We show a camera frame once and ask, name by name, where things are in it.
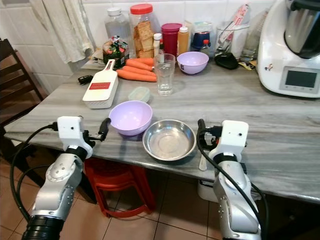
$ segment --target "carrot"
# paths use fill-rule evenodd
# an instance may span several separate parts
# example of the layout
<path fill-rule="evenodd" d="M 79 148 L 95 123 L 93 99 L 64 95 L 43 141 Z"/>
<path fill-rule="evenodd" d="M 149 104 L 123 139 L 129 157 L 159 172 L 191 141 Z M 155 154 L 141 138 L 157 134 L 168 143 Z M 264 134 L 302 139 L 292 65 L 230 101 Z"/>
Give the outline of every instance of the carrot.
<path fill-rule="evenodd" d="M 122 69 L 125 71 L 128 71 L 128 72 L 136 73 L 136 74 L 143 74 L 143 75 L 149 75 L 149 76 L 154 76 L 154 77 L 156 76 L 156 74 L 152 71 L 143 70 L 143 69 L 136 68 L 133 66 L 124 66 Z"/>
<path fill-rule="evenodd" d="M 143 75 L 143 74 L 121 70 L 121 69 L 116 70 L 116 72 L 118 73 L 118 76 L 120 78 L 127 79 L 127 80 L 137 80 L 137 81 L 145 81 L 145 82 L 157 81 L 157 77 L 155 76 Z"/>
<path fill-rule="evenodd" d="M 128 59 L 125 63 L 126 63 L 127 66 L 130 66 L 130 67 L 143 69 L 143 70 L 148 70 L 150 72 L 152 71 L 152 66 L 149 66 L 147 64 L 138 62 L 138 61 L 133 60 L 133 59 Z"/>
<path fill-rule="evenodd" d="M 142 58 L 132 58 L 132 59 L 139 63 L 147 64 L 149 66 L 154 65 L 154 59 L 152 57 L 142 57 Z"/>

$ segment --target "marble table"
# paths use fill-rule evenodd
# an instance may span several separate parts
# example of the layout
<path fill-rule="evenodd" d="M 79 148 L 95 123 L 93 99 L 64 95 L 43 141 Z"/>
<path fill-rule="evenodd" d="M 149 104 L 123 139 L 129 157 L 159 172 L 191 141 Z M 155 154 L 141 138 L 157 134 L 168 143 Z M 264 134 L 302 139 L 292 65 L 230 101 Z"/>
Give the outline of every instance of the marble table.
<path fill-rule="evenodd" d="M 80 69 L 29 114 L 11 125 L 6 137 L 25 141 L 38 128 L 59 116 L 83 116 L 85 129 L 94 134 L 108 109 L 89 109 L 82 102 L 87 85 L 77 78 L 93 75 L 96 70 Z M 157 84 L 119 79 L 112 106 L 128 100 L 136 87 L 148 87 L 153 109 L 152 122 L 177 119 L 197 132 L 197 121 L 220 125 L 223 120 L 249 124 L 247 147 L 243 151 L 248 176 L 268 194 L 320 203 L 320 100 L 278 95 L 261 85 L 256 71 L 244 68 L 227 70 L 209 63 L 196 75 L 176 69 L 174 93 L 160 96 Z M 110 128 L 104 142 L 97 142 L 94 156 L 118 162 L 167 171 L 187 177 L 213 181 L 213 167 L 199 170 L 200 152 L 175 161 L 158 161 L 143 148 L 141 136 L 122 137 Z M 45 130 L 32 144 L 62 149 L 58 133 Z"/>

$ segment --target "stainless steel pot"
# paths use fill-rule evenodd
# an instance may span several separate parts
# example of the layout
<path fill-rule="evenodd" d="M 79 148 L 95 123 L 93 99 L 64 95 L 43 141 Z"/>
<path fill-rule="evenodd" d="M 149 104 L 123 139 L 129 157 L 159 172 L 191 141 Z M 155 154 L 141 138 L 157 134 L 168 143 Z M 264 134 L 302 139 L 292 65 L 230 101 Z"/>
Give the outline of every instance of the stainless steel pot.
<path fill-rule="evenodd" d="M 304 59 L 320 54 L 320 0 L 293 0 L 285 29 L 288 48 Z"/>

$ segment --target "lavender plastic bowl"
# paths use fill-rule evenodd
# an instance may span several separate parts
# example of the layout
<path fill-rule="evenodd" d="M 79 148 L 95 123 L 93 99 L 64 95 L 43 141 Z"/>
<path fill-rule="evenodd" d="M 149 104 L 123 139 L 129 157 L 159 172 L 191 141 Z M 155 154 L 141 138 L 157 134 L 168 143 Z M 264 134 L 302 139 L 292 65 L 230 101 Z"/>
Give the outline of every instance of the lavender plastic bowl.
<path fill-rule="evenodd" d="M 109 118 L 111 119 L 111 125 L 118 133 L 134 136 L 149 127 L 152 108 L 143 101 L 125 101 L 111 110 Z"/>
<path fill-rule="evenodd" d="M 188 51 L 180 54 L 176 60 L 182 72 L 186 74 L 197 74 L 205 69 L 209 57 L 207 54 L 199 51 Z"/>

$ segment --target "stainless steel bowl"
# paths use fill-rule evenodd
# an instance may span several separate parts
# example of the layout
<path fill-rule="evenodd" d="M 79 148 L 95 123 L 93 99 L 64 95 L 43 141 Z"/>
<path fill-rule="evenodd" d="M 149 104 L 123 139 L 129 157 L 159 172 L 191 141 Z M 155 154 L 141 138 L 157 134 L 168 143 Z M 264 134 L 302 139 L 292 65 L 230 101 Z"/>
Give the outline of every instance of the stainless steel bowl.
<path fill-rule="evenodd" d="M 152 157 L 163 161 L 176 161 L 188 156 L 196 146 L 196 135 L 178 120 L 160 120 L 145 130 L 142 143 Z"/>

